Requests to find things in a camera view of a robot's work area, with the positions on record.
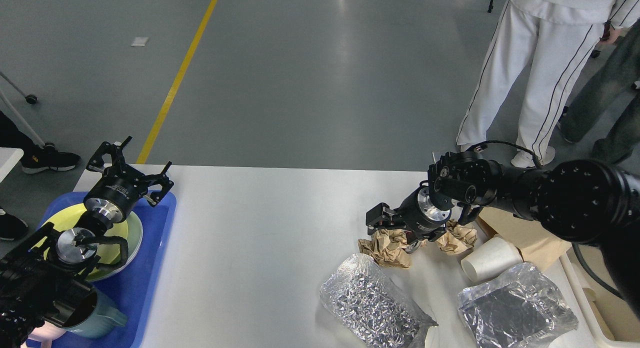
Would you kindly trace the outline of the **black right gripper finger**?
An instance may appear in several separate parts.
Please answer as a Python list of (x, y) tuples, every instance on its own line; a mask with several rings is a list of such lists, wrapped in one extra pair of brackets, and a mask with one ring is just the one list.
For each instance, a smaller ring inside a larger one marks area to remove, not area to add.
[(407, 225), (397, 211), (380, 202), (365, 214), (366, 234), (372, 236), (379, 230), (407, 230)]
[(425, 231), (408, 231), (407, 243), (412, 244), (416, 241), (429, 241), (430, 243), (441, 238), (447, 229), (445, 227), (437, 227), (434, 229), (426, 229)]

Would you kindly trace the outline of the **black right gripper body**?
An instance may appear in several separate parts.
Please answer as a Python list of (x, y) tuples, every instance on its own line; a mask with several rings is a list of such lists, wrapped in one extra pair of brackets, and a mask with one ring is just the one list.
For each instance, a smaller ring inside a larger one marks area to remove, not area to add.
[(439, 209), (432, 203), (428, 186), (419, 186), (407, 196), (397, 208), (397, 213), (406, 223), (407, 231), (424, 232), (445, 227), (451, 217), (451, 209)]

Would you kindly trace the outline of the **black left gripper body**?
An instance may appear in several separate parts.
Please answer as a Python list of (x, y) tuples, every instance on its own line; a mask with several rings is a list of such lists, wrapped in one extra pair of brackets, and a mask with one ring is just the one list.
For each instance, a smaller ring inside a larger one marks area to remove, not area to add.
[(137, 202), (148, 193), (149, 185), (141, 177), (129, 179), (106, 175), (87, 192), (82, 219), (94, 219), (102, 225), (122, 223)]

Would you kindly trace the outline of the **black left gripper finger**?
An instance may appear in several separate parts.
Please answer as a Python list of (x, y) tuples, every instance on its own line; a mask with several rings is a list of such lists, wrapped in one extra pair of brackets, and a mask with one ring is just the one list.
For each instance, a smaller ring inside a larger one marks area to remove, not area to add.
[(122, 142), (110, 143), (109, 141), (103, 141), (87, 161), (86, 170), (100, 173), (102, 177), (134, 177), (133, 168), (127, 164), (123, 154), (124, 148), (132, 139), (132, 136), (128, 136)]
[(157, 174), (143, 174), (134, 169), (132, 184), (137, 199), (144, 199), (151, 207), (157, 207), (174, 186), (174, 182), (168, 175), (172, 165), (173, 163), (168, 161)]

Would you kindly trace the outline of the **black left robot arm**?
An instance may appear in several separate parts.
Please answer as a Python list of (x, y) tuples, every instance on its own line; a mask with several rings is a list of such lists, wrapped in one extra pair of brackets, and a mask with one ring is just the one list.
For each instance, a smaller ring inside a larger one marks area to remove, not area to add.
[(32, 332), (51, 325), (100, 339), (128, 316), (93, 283), (93, 271), (115, 272), (130, 261), (128, 239), (111, 230), (144, 199), (157, 207), (174, 186), (169, 161), (157, 174), (127, 164), (130, 142), (103, 141), (86, 169), (101, 177), (83, 197), (77, 220), (60, 231), (47, 221), (1, 259), (1, 346), (25, 346)]

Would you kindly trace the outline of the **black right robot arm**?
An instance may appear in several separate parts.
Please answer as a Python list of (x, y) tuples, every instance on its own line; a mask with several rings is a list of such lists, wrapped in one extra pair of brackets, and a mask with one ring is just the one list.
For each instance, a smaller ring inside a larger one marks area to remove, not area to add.
[(594, 159), (565, 161), (544, 170), (533, 153), (534, 166), (505, 166), (482, 157), (487, 141), (462, 152), (445, 152), (427, 171), (427, 178), (392, 209), (381, 202), (366, 212), (368, 234), (382, 229), (408, 233), (414, 249), (436, 241), (454, 207), (462, 209), (462, 225), (475, 221), (484, 207), (519, 219), (537, 221), (574, 247), (599, 248), (610, 277), (611, 291), (639, 314), (639, 249), (624, 248), (623, 238), (639, 243), (639, 177), (619, 166)]

